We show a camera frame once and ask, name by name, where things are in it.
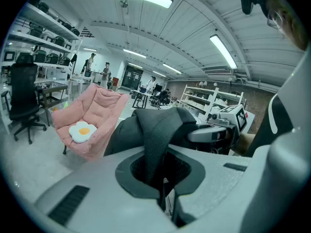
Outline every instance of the black vent slot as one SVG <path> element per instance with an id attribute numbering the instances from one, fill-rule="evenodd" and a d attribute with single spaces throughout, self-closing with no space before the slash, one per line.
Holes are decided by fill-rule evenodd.
<path id="1" fill-rule="evenodd" d="M 65 225 L 89 191 L 88 187 L 76 185 L 49 213 L 49 217 L 60 225 Z"/>

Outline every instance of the chair base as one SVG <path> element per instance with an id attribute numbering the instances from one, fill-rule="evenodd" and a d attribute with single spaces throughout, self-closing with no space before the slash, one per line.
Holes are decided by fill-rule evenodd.
<path id="1" fill-rule="evenodd" d="M 36 123 L 35 121 L 39 121 L 40 118 L 39 116 L 35 116 L 34 118 L 30 119 L 30 120 L 24 120 L 22 121 L 21 123 L 21 127 L 14 133 L 14 139 L 16 141 L 18 141 L 18 138 L 17 138 L 17 134 L 20 133 L 21 131 L 23 131 L 24 129 L 27 128 L 27 132 L 28 132 L 28 142 L 29 144 L 32 144 L 33 142 L 31 141 L 30 139 L 30 127 L 32 126 L 39 126 L 39 127 L 43 127 L 43 131 L 46 131 L 47 130 L 47 127 L 45 126 L 45 124 L 42 124 L 42 123 Z"/>

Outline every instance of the doorway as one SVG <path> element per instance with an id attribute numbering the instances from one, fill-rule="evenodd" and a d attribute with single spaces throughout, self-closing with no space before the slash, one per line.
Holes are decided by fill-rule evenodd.
<path id="1" fill-rule="evenodd" d="M 140 70 L 135 67 L 127 66 L 125 73 L 124 73 L 122 86 L 133 89 L 133 90 L 137 90 L 142 73 L 143 73 L 143 70 Z"/>

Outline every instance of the white shelving rack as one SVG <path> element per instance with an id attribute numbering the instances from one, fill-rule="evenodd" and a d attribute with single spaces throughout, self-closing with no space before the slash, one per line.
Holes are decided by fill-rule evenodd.
<path id="1" fill-rule="evenodd" d="M 227 92 L 221 92 L 219 91 L 219 88 L 208 90 L 186 85 L 179 106 L 189 107 L 199 111 L 199 113 L 204 114 L 204 118 L 201 120 L 207 121 L 208 114 L 213 106 L 219 106 L 221 109 L 227 107 L 227 105 L 216 100 L 217 98 L 235 101 L 236 104 L 241 104 L 243 102 L 243 92 L 241 95 L 234 95 Z"/>
<path id="2" fill-rule="evenodd" d="M 6 41 L 17 41 L 17 42 L 22 42 L 22 43 L 26 43 L 26 44 L 32 44 L 32 45 L 36 45 L 39 47 L 44 47 L 47 49 L 58 51 L 61 53 L 77 53 L 79 51 L 79 48 L 80 48 L 81 43 L 82 43 L 82 39 L 79 36 L 75 35 L 73 32 L 71 32 L 69 29 L 65 28 L 62 24 L 60 24 L 59 22 L 54 20 L 52 17 L 50 17 L 49 15 L 44 13 L 43 11 L 39 10 L 38 8 L 27 3 L 24 5 L 23 9 L 20 11 L 18 16 L 22 17 L 22 18 L 24 18 L 30 22 L 33 22 L 36 25 L 39 25 L 48 31 L 51 31 L 51 32 L 57 34 L 58 36 L 66 39 L 70 42 L 72 42 L 74 40 L 79 40 L 80 41 L 79 47 L 77 48 L 76 51 L 72 51 L 72 50 L 66 49 L 62 46 L 59 46 L 57 44 L 54 44 L 52 42 L 40 39 L 38 37 L 29 35 L 26 33 L 11 31 L 8 33 L 6 40 L 4 41 L 4 45 L 2 47 L 1 54 L 0 54 L 0 60 L 3 59 L 3 53 L 4 53 L 4 49 L 5 49 L 4 46 L 5 46 Z M 11 66 L 14 63 L 15 63 L 15 61 L 0 62 L 0 67 Z M 62 65 L 57 65 L 57 64 L 47 64 L 47 63 L 35 63 L 35 64 L 37 64 L 38 67 L 45 67 L 45 78 L 38 78 L 37 77 L 35 83 L 52 81 L 51 79 L 46 78 L 48 68 L 55 68 L 55 69 L 61 68 L 62 70 L 66 70 L 66 71 L 69 70 L 68 66 L 62 66 Z M 3 85 L 2 82 L 0 82 L 0 93 L 4 92 L 6 90 L 10 90 L 10 88 L 7 85 Z M 62 98 L 64 99 L 66 97 L 68 97 L 67 94 L 63 95 Z M 9 118 L 9 113 L 8 113 L 6 107 L 5 107 L 5 109 L 3 109 L 2 99 L 0 101 L 1 101 L 1 103 L 0 103 L 1 119 L 4 123 L 4 126 L 5 126 L 7 133 L 10 134 L 10 130 L 9 130 L 8 126 L 12 123 L 12 121 Z"/>

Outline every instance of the concrete floor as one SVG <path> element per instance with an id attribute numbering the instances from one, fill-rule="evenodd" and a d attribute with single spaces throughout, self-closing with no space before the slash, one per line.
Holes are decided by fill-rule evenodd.
<path id="1" fill-rule="evenodd" d="M 129 91 L 118 90 L 120 93 L 129 94 Z M 129 99 L 120 120 L 130 117 L 133 113 L 134 99 Z M 147 102 L 147 107 L 155 109 Z M 40 115 L 40 122 L 46 124 L 45 113 Z M 44 132 L 41 127 L 31 129 L 31 140 L 28 144 L 27 130 L 18 134 L 18 141 L 13 138 L 13 132 L 20 127 L 13 123 L 11 134 L 5 131 L 0 121 L 0 161 L 2 170 L 8 182 L 13 183 L 24 198 L 33 203 L 53 184 L 78 169 L 86 160 L 67 149 L 63 155 L 64 144 L 57 135 L 53 125 Z"/>

